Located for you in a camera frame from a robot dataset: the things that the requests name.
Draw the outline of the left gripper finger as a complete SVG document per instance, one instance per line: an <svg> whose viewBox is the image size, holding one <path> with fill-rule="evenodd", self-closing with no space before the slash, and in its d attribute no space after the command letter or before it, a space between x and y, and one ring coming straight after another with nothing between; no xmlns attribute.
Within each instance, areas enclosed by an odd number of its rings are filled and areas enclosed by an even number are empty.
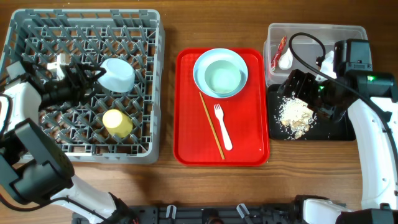
<svg viewBox="0 0 398 224"><path fill-rule="evenodd" d="M105 68L79 63L76 64L76 70L79 76L86 82L96 82L106 73Z"/></svg>
<svg viewBox="0 0 398 224"><path fill-rule="evenodd" d="M81 105L85 105L86 103L89 103L92 97L97 95L98 93L102 92L102 86L100 84L94 84L93 88L90 89L87 93L85 93L84 97L80 100Z"/></svg>

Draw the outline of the light blue small bowl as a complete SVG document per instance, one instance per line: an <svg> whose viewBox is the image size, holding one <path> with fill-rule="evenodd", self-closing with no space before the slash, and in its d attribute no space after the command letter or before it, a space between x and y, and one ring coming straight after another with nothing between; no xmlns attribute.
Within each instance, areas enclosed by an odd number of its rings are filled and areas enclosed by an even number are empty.
<svg viewBox="0 0 398 224"><path fill-rule="evenodd" d="M118 93L127 93L134 88L135 72L127 61L108 58L101 64L101 68L106 70L98 79L102 87Z"/></svg>

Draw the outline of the white napkin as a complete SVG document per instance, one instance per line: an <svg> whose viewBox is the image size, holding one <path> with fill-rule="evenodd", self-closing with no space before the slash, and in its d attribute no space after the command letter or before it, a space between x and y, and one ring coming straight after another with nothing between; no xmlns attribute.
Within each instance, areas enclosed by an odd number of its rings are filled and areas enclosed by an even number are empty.
<svg viewBox="0 0 398 224"><path fill-rule="evenodd" d="M278 61L278 66L281 70L288 70L292 67L293 60L294 56L291 50L288 48L287 51L280 56L280 59Z"/></svg>

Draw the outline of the rice and food scraps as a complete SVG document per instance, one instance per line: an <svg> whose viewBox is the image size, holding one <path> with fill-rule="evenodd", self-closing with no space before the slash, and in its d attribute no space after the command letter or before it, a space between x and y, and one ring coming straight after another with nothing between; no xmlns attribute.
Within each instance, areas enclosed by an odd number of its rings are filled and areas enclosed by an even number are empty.
<svg viewBox="0 0 398 224"><path fill-rule="evenodd" d="M317 116L307 104L294 97L278 96L281 104L277 106L274 118L282 133L287 134L285 140L296 140L309 132L317 123Z"/></svg>

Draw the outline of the yellow plastic cup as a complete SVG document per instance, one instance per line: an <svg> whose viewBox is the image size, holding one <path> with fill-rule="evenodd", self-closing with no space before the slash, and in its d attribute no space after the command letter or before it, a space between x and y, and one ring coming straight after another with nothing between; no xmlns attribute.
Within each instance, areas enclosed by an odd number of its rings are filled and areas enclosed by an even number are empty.
<svg viewBox="0 0 398 224"><path fill-rule="evenodd" d="M111 109L105 112L102 122L108 133L125 138L133 130L133 123L127 115L119 110Z"/></svg>

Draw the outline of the red sauce packet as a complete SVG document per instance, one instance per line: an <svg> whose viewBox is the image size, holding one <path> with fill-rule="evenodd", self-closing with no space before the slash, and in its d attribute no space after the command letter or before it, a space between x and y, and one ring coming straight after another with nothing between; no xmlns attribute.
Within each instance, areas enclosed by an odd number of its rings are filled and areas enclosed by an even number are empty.
<svg viewBox="0 0 398 224"><path fill-rule="evenodd" d="M287 42L287 36L285 35L281 42L278 45L277 52L274 54L272 60L271 60L271 70L274 71L276 67L278 66L278 61L280 59L280 56L283 55L283 49L286 46Z"/></svg>

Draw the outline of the green bowl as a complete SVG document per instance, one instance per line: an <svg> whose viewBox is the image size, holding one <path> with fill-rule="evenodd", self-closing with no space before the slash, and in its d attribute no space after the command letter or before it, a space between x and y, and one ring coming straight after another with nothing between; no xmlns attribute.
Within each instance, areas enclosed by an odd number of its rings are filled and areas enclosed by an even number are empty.
<svg viewBox="0 0 398 224"><path fill-rule="evenodd" d="M231 93L241 82L241 72L237 66L226 60L217 60L205 70L205 82L216 94Z"/></svg>

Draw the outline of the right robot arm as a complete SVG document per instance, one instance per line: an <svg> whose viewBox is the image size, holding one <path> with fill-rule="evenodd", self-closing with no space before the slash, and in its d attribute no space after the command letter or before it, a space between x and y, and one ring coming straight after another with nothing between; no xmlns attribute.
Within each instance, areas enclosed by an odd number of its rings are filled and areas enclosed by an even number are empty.
<svg viewBox="0 0 398 224"><path fill-rule="evenodd" d="M356 136L363 195L361 209L351 211L325 197L298 195L291 222L397 223L397 83L390 73L375 72L367 40L335 43L333 71L321 72L325 56L313 67L297 54L308 73L292 70L279 93L306 102L319 116L338 121L348 115Z"/></svg>

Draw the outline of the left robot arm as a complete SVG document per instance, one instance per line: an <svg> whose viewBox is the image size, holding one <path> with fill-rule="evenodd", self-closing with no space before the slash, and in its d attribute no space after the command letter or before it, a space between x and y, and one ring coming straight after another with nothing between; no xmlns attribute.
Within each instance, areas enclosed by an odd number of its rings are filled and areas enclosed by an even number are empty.
<svg viewBox="0 0 398 224"><path fill-rule="evenodd" d="M15 61L1 80L1 186L18 212L58 205L89 223L139 223L139 216L120 198L95 189L80 179L71 160L39 126L39 111L69 103L77 106L92 98L101 67L61 65L56 78L34 62Z"/></svg>

